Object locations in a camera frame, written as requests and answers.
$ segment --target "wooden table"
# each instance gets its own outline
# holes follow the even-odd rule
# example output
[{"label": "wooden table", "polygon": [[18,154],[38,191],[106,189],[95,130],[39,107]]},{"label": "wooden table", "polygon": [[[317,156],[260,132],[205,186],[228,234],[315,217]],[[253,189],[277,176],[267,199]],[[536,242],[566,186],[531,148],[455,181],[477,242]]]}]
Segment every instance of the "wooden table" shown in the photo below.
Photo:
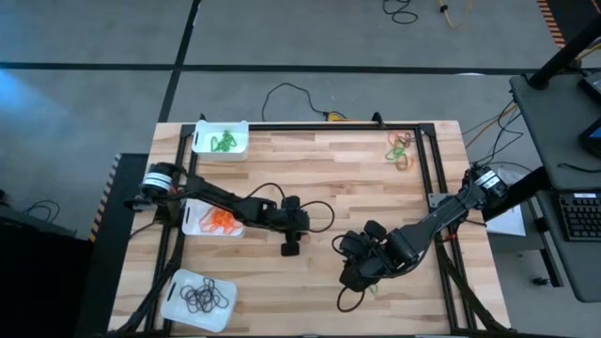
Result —
[{"label": "wooden table", "polygon": [[[449,192],[456,192],[469,165],[461,131],[456,121],[433,123]],[[177,123],[157,126],[148,163],[175,160],[180,126]],[[286,194],[298,195],[302,202],[324,200],[336,212],[333,227],[325,233],[303,237],[301,253],[295,257],[280,256],[282,234],[261,229],[247,228],[243,239],[186,237],[183,269],[233,281],[238,286],[235,313],[223,334],[361,335],[449,331],[434,250],[412,273],[382,280],[375,294],[366,292],[363,304],[354,312],[342,314],[336,310],[336,297],[342,288],[338,278],[343,257],[331,249],[332,238],[349,229],[359,232],[368,220],[377,220],[393,229],[416,223],[427,214],[415,145],[408,154],[416,162],[408,170],[399,172],[384,159],[390,148],[387,136],[386,131],[251,131],[248,161],[198,163],[197,175],[238,195],[246,195],[261,183],[272,181],[280,184]],[[427,137],[424,140],[425,148],[429,149]],[[431,155],[428,158],[433,185],[437,186]],[[257,196],[280,200],[271,187]],[[323,206],[309,207],[308,212],[314,228],[329,222],[330,213]],[[149,223],[152,214],[138,214],[132,230]],[[479,212],[472,212],[470,218],[482,220]],[[485,229],[464,223],[458,235],[470,286],[486,308],[508,326]],[[127,320],[150,288],[160,236],[161,227],[155,226],[139,233],[129,243],[111,329]],[[454,295],[462,323],[463,311],[456,289]],[[357,299],[356,294],[349,292],[342,305],[348,307]],[[178,323],[174,324],[172,333],[211,334]]]}]

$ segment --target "black desk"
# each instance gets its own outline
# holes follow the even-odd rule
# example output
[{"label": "black desk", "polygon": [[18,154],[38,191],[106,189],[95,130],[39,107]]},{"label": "black desk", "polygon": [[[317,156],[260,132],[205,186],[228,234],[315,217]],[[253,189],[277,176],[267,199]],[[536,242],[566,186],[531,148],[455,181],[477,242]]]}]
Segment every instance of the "black desk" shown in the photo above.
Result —
[{"label": "black desk", "polygon": [[[579,75],[558,75],[544,90],[531,88],[523,76],[511,79],[514,98],[544,166],[512,186],[503,206],[485,214],[490,218],[535,196],[576,298],[591,302],[601,301],[601,243],[565,241],[551,196],[552,191],[586,192],[595,187],[601,190],[601,174],[558,167],[560,162],[568,162],[601,168],[601,160],[578,144],[578,135],[601,117],[601,106],[578,88],[580,78]],[[555,266],[550,267],[547,261],[546,265],[549,274],[557,274],[553,271]]]}]

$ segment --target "black metal frame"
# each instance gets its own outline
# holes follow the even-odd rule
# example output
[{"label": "black metal frame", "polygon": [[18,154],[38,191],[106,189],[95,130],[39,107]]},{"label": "black metal frame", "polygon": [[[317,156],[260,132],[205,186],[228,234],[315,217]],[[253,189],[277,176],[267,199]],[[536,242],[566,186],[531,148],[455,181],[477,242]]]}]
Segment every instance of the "black metal frame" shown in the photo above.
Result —
[{"label": "black metal frame", "polygon": [[[431,123],[423,123],[423,124],[399,124],[399,123],[390,123],[385,124],[381,116],[378,113],[374,114],[374,118],[372,119],[374,122],[366,122],[366,123],[300,123],[300,124],[251,124],[251,131],[412,131],[415,134],[415,143],[418,150],[418,158],[422,171],[422,180],[424,183],[424,195],[426,198],[426,203],[428,204],[428,209],[431,211],[432,207],[430,207],[429,194],[433,193],[432,182],[430,180],[429,168],[428,168],[428,158],[426,157],[425,148],[424,148],[424,139],[423,135],[426,135],[429,138],[430,145],[432,148],[432,157],[434,160],[434,166],[436,170],[437,180],[439,181],[439,192],[447,192],[446,180],[444,176],[444,170],[442,167],[442,159],[439,153],[439,145],[436,135],[436,130],[434,124]],[[181,165],[183,163],[183,157],[185,153],[185,147],[187,144],[188,137],[193,134],[194,124],[184,124],[181,126],[179,133],[179,143],[177,145],[177,156],[176,156],[176,164]],[[196,170],[197,164],[197,156],[194,152],[192,152],[190,159],[190,166],[188,168],[190,173],[194,173]],[[165,261],[167,259],[167,246],[169,243],[169,237],[171,233],[171,229],[173,226],[177,226],[175,224],[166,225],[163,227],[161,241],[159,244],[159,250],[157,255],[157,264],[155,266],[154,280],[153,284],[157,281],[158,276],[160,276],[165,271]],[[449,229],[450,234],[455,234],[456,229]],[[183,240],[185,235],[181,233],[181,230],[178,230],[178,240]],[[467,274],[465,271],[465,266],[463,263],[463,258],[461,255],[461,250],[459,247],[459,241],[457,237],[452,237],[451,246],[453,250],[453,257],[455,260],[455,267],[458,274],[464,280],[467,278]],[[449,328],[451,332],[456,330],[462,330],[459,328],[459,324],[457,322],[457,313],[455,309],[453,290],[451,288],[451,283],[449,281],[448,268],[443,266],[444,260],[449,260],[449,257],[444,250],[443,246],[440,245],[442,243],[442,239],[440,235],[436,238],[436,251],[437,251],[437,259],[439,261],[439,273],[440,280],[442,285],[442,292],[444,297],[444,302],[447,310],[447,317],[449,321]],[[176,246],[179,248],[178,251],[174,250],[172,253],[172,257],[177,258],[177,263],[181,262],[181,257],[183,255],[183,243],[182,245]],[[172,321],[168,319],[164,319],[162,323],[161,329],[155,329],[155,318],[156,318],[156,309],[158,306],[158,299],[153,301],[153,304],[148,311],[146,316],[146,324],[144,328],[144,332],[160,332],[161,334],[169,335],[171,332]],[[463,307],[467,318],[467,330],[477,330],[475,316],[472,309],[469,307],[466,300],[463,300]]]}]

